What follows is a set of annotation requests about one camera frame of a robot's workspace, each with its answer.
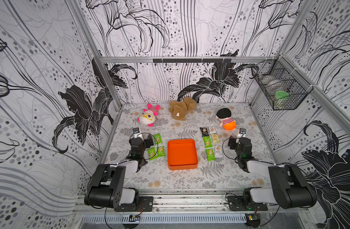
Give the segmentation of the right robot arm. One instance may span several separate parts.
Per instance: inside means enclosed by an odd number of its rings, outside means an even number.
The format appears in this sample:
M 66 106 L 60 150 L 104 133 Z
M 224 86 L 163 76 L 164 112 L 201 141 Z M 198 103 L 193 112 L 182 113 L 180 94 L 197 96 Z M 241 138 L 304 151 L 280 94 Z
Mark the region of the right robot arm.
M 245 188 L 242 194 L 226 197 L 230 210 L 243 207 L 246 210 L 267 210 L 267 205 L 282 209 L 310 208 L 317 202 L 313 184 L 309 184 L 303 171 L 295 164 L 275 164 L 257 160 L 252 156 L 251 140 L 241 136 L 230 137 L 228 147 L 236 152 L 234 162 L 247 173 L 257 174 L 270 180 L 269 188 Z

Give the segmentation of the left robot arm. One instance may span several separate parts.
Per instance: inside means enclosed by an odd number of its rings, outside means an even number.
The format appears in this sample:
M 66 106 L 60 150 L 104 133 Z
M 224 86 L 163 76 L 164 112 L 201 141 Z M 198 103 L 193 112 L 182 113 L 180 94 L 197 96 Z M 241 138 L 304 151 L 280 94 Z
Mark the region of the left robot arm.
M 84 204 L 96 209 L 141 211 L 145 204 L 140 200 L 139 191 L 135 188 L 125 188 L 124 180 L 129 175 L 139 172 L 148 163 L 144 152 L 155 143 L 157 141 L 152 134 L 133 134 L 129 139 L 131 149 L 124 161 L 97 166 L 88 183 Z

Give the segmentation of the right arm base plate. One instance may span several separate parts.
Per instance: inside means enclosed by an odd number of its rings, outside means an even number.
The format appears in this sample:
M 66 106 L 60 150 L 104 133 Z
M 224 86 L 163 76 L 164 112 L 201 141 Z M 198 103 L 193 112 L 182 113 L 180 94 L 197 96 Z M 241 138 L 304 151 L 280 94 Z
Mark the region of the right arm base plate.
M 227 193 L 225 196 L 226 203 L 231 211 L 267 211 L 268 207 L 263 203 L 256 203 L 248 198 Z

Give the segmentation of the orange storage box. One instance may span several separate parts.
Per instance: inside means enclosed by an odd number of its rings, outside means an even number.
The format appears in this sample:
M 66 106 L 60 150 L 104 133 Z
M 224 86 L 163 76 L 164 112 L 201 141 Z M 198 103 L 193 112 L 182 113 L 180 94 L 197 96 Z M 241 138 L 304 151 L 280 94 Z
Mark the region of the orange storage box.
M 168 168 L 174 170 L 196 169 L 198 154 L 194 139 L 170 140 L 167 143 Z

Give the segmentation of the green cookie packet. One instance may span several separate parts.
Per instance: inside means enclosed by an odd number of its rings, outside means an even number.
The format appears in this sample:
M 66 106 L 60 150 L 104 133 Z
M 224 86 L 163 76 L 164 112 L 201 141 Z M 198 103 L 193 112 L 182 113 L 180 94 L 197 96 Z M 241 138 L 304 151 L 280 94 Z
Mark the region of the green cookie packet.
M 212 148 L 213 147 L 210 136 L 203 136 L 202 139 L 203 139 L 205 148 Z
M 153 135 L 154 139 L 155 139 L 155 144 L 158 145 L 158 144 L 161 144 L 163 141 L 162 141 L 162 137 L 161 137 L 161 134 L 155 134 Z
M 211 149 L 211 148 L 206 149 L 206 155 L 207 155 L 207 160 L 208 161 L 212 161 L 212 160 L 216 159 L 214 150 Z
M 158 157 L 163 157 L 163 156 L 165 156 L 164 146 L 160 146 L 160 147 L 158 148 L 157 156 L 158 156 Z
M 158 158 L 157 149 L 155 147 L 148 149 L 148 160 L 155 160 Z

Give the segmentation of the black cookie packet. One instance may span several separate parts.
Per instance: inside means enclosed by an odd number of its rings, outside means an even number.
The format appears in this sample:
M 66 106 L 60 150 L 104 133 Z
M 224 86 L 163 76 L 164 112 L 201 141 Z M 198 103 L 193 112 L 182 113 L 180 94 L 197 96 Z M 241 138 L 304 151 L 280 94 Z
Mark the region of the black cookie packet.
M 209 136 L 208 129 L 206 127 L 201 127 L 200 131 L 201 131 L 202 137 Z

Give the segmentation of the yellow cookie packet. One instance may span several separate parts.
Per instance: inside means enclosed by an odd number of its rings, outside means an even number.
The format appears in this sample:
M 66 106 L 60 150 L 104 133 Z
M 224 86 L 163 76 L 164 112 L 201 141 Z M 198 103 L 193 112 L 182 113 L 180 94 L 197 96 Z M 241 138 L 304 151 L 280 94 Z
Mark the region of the yellow cookie packet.
M 212 137 L 212 143 L 213 144 L 216 144 L 216 143 L 220 142 L 220 139 L 219 139 L 219 136 L 218 136 L 217 133 L 211 134 L 211 137 Z

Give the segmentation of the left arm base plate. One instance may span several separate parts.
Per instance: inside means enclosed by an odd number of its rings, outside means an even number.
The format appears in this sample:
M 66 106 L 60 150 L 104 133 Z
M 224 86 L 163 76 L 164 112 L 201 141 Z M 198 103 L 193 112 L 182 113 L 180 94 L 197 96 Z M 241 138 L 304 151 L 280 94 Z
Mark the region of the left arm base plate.
M 153 209 L 154 197 L 139 196 L 135 197 L 134 201 L 130 204 L 121 204 L 115 211 L 116 212 L 151 212 Z

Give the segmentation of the white cookie packet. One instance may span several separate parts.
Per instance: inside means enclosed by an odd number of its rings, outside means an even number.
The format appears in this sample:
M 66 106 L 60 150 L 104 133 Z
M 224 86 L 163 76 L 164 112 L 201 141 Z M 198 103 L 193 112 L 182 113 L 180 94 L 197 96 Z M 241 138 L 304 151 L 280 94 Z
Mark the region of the white cookie packet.
M 215 146 L 214 147 L 214 154 L 215 158 L 223 158 L 223 152 L 221 146 Z
M 216 128 L 215 128 L 215 126 L 213 124 L 210 124 L 210 125 L 207 125 L 207 126 L 208 126 L 210 134 L 216 134 L 217 133 Z

